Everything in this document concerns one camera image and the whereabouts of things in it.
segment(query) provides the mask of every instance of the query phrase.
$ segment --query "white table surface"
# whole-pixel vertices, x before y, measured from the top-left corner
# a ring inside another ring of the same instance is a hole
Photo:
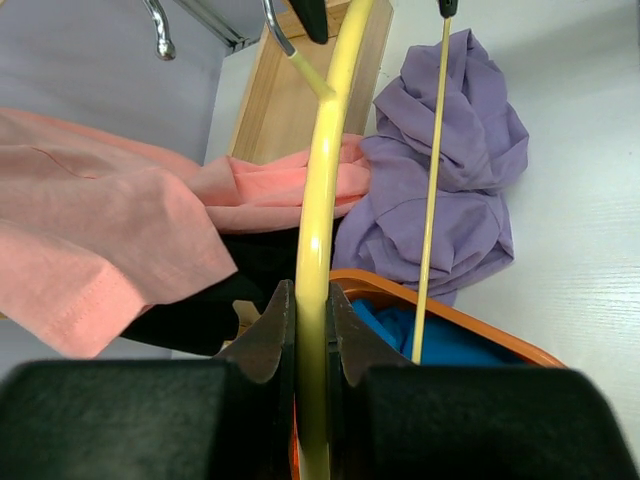
[[[440,40],[435,2],[392,0],[376,91]],[[531,133],[508,194],[516,261],[456,308],[549,351],[604,391],[640,458],[640,55],[635,0],[462,0]],[[207,158],[226,153],[256,47],[225,59]],[[367,133],[375,132],[370,115]]]

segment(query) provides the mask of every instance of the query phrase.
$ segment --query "wooden board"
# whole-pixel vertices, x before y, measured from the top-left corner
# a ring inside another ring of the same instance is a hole
[[[329,69],[336,36],[348,6],[348,0],[327,2],[330,38],[326,45],[311,42],[292,12],[278,16],[291,43],[322,75],[326,76]],[[374,0],[356,65],[355,87],[344,129],[347,133],[364,133],[392,15],[388,0]],[[229,154],[262,165],[308,148],[317,104],[309,86],[265,29]]]

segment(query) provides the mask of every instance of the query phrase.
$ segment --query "pink cloth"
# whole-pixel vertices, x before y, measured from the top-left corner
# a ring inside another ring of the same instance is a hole
[[[369,188],[345,135],[336,216]],[[266,166],[177,153],[0,109],[0,311],[63,354],[93,357],[149,305],[236,271],[218,231],[299,224],[308,151]]]

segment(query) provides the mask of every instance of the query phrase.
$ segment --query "crumpled purple fabric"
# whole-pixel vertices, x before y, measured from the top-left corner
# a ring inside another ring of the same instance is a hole
[[[360,147],[369,194],[345,217],[333,268],[360,268],[417,289],[441,46],[409,49],[400,77],[375,100],[378,134]],[[507,103],[503,74],[470,30],[451,37],[430,297],[455,292],[513,261],[500,193],[527,167],[529,135]]]

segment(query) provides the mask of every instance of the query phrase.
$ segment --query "blue fabric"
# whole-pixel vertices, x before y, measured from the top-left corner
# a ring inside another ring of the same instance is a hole
[[[396,307],[376,312],[367,300],[356,300],[353,308],[385,342],[411,358],[415,312]],[[422,365],[497,367],[523,363],[501,345],[435,316],[425,321],[422,345]]]

